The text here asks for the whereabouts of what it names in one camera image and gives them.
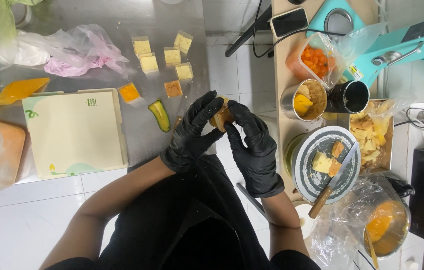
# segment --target knife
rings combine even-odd
[[[175,125],[173,126],[172,136],[173,136],[173,133],[175,132],[175,128],[177,127],[177,125],[184,118],[185,112],[187,111],[188,107],[190,106],[191,103],[193,103],[193,101],[189,102],[190,101],[189,94],[190,94],[191,88],[192,88],[192,84],[187,83],[187,85],[185,85],[184,87],[184,90],[182,91],[182,99],[180,100],[179,109],[177,110],[177,118],[175,119]]]
[[[318,213],[322,209],[322,207],[325,205],[325,202],[329,198],[330,194],[333,192],[333,188],[335,187],[335,184],[337,184],[337,181],[339,181],[340,176],[342,175],[343,171],[347,167],[347,164],[349,164],[349,161],[352,159],[353,154],[357,150],[357,147],[359,146],[358,142],[355,142],[352,145],[352,148],[350,148],[350,151],[347,153],[345,158],[342,161],[342,165],[337,172],[335,176],[332,177],[329,184],[322,190],[322,192],[318,195],[317,199],[314,202],[314,205],[310,209],[308,216],[311,218],[317,218]]]

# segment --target black cup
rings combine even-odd
[[[369,91],[361,81],[335,85],[327,93],[327,113],[360,113],[367,107]]]

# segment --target person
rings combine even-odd
[[[226,123],[233,158],[247,191],[260,198],[269,221],[269,260],[225,170],[204,156],[224,133],[201,135],[224,99],[210,91],[177,125],[160,156],[111,182],[83,203],[41,270],[85,269],[320,269],[309,258],[297,211],[284,192],[277,145],[265,123],[228,101],[239,131]],[[101,251],[103,231],[118,214]]]

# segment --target stainless steel table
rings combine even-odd
[[[182,62],[191,62],[194,72],[188,99],[192,102],[209,91],[201,0],[184,0],[177,4],[167,4],[161,0],[45,0],[33,6],[32,11],[32,20],[22,30],[46,36],[61,28],[67,31],[77,25],[98,24],[105,29],[112,42],[130,63],[126,64],[127,69],[122,75],[104,67],[91,69],[85,75],[73,78],[48,74],[41,66],[14,65],[0,71],[0,90],[12,81],[39,77],[51,78],[46,91],[64,92],[119,88],[132,81],[141,91],[147,104],[157,98],[162,99],[171,123],[174,123],[181,98],[167,98],[163,83],[176,80],[176,75],[173,67],[165,66],[163,47],[172,47],[177,32],[182,30],[194,37],[188,54],[182,56]],[[140,69],[132,47],[132,37],[146,35],[149,37],[160,70],[150,75],[145,75]],[[171,133],[161,132],[146,105],[133,107],[121,100],[120,107],[129,164],[131,167],[137,166],[157,156],[168,145]],[[1,106],[0,121],[27,130],[21,101]],[[38,180],[30,136],[27,134],[16,182]]]

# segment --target cream paper cake box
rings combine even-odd
[[[128,167],[117,89],[39,93],[22,103],[40,179]]]

